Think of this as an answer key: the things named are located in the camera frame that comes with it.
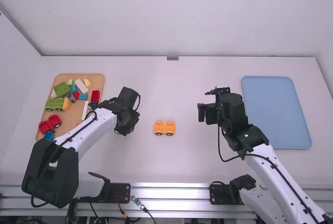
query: cork board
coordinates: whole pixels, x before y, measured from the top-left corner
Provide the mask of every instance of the cork board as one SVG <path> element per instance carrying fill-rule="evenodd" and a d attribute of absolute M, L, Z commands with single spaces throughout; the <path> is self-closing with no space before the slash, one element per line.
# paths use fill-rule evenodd
<path fill-rule="evenodd" d="M 91 101 L 92 97 L 92 91 L 93 90 L 99 90 L 100 91 L 100 97 L 99 97 L 99 103 L 102 97 L 103 92 L 103 86 L 104 86 L 104 76 L 102 74 L 59 74 L 54 78 L 53 85 L 50 88 L 50 93 L 48 95 L 48 98 L 45 99 L 45 103 L 47 99 L 50 98 L 52 89 L 55 85 L 65 82 L 67 83 L 69 79 L 73 79 L 74 81 L 76 79 L 81 79 L 84 83 L 83 79 L 88 79 L 90 83 L 92 84 L 92 87 L 89 89 L 88 92 L 88 101 Z M 59 128 L 54 129 L 55 130 L 55 138 L 58 136 L 62 136 L 63 134 L 66 134 L 71 129 L 73 129 L 76 124 L 81 123 L 83 120 L 82 118 L 82 112 L 84 107 L 84 101 L 77 100 L 75 103 L 71 104 L 71 108 L 69 111 L 44 111 L 41 121 L 46 121 L 49 116 L 51 115 L 58 115 L 62 121 L 62 124 Z M 44 135 L 39 131 L 37 126 L 37 134 L 36 134 L 36 141 L 43 138 Z"/>

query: teal toy block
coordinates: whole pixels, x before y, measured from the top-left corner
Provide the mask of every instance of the teal toy block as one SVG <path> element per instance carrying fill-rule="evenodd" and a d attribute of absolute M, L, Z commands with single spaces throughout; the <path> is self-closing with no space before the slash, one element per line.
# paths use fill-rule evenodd
<path fill-rule="evenodd" d="M 79 95 L 79 100 L 88 101 L 88 95 L 87 94 Z"/>
<path fill-rule="evenodd" d="M 75 90 L 78 90 L 78 89 L 76 88 L 75 85 L 72 85 L 72 87 L 71 87 L 71 94 L 73 94 L 73 92 L 74 92 Z"/>
<path fill-rule="evenodd" d="M 53 131 L 47 131 L 44 135 L 44 139 L 52 141 L 54 139 L 54 130 Z"/>

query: white wall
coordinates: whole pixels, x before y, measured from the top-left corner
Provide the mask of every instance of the white wall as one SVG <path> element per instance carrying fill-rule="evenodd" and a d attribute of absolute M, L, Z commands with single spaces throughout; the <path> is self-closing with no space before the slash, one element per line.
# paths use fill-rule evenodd
<path fill-rule="evenodd" d="M 326 80 L 333 80 L 326 58 L 332 52 L 325 46 L 333 32 L 333 0 L 0 0 L 0 4 L 44 55 L 309 55 L 320 57 Z"/>
<path fill-rule="evenodd" d="M 0 163 L 41 56 L 0 11 Z"/>

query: blue mat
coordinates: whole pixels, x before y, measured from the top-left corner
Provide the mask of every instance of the blue mat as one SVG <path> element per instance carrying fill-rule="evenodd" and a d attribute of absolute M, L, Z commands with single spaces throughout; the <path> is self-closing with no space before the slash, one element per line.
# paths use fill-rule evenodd
<path fill-rule="evenodd" d="M 241 81 L 249 123 L 258 126 L 273 148 L 306 150 L 311 138 L 292 80 L 244 77 Z"/>

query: robotic arm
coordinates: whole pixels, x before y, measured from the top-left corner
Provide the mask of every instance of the robotic arm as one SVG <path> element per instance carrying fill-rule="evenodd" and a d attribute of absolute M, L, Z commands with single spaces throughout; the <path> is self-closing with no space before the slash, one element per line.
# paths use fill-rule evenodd
<path fill-rule="evenodd" d="M 198 104 L 199 121 L 217 124 L 229 147 L 256 172 L 273 198 L 264 195 L 249 175 L 236 178 L 230 185 L 241 201 L 268 223 L 333 223 L 294 181 L 277 158 L 267 137 L 248 123 L 241 95 L 231 93 L 228 85 L 216 86 L 205 95 L 215 95 L 215 103 Z"/>
<path fill-rule="evenodd" d="M 249 175 L 230 182 L 233 198 L 240 199 L 269 223 L 333 223 L 298 186 L 278 160 L 264 133 L 248 123 L 241 95 L 231 93 L 228 86 L 217 86 L 206 93 L 215 95 L 215 103 L 198 104 L 199 121 L 217 124 L 229 147 L 256 172 L 272 197 L 265 195 Z M 110 180 L 89 173 L 91 181 L 79 178 L 79 161 L 106 132 L 127 135 L 134 130 L 140 114 L 133 109 L 140 95 L 124 87 L 118 97 L 103 101 L 77 127 L 53 141 L 41 139 L 35 143 L 25 172 L 22 190 L 31 194 L 34 207 L 48 203 L 63 208 L 73 198 L 110 196 Z M 34 204 L 34 197 L 45 201 Z"/>
<path fill-rule="evenodd" d="M 32 206 L 50 203 L 63 208 L 73 198 L 110 195 L 110 180 L 103 176 L 89 173 L 93 176 L 89 182 L 79 183 L 79 161 L 110 130 L 124 136 L 134 130 L 140 116 L 133 109 L 137 98 L 140 102 L 137 92 L 123 87 L 118 97 L 100 103 L 70 132 L 53 141 L 41 139 L 35 143 L 22 182 L 22 190 L 32 195 Z M 45 203 L 35 205 L 35 196 Z"/>

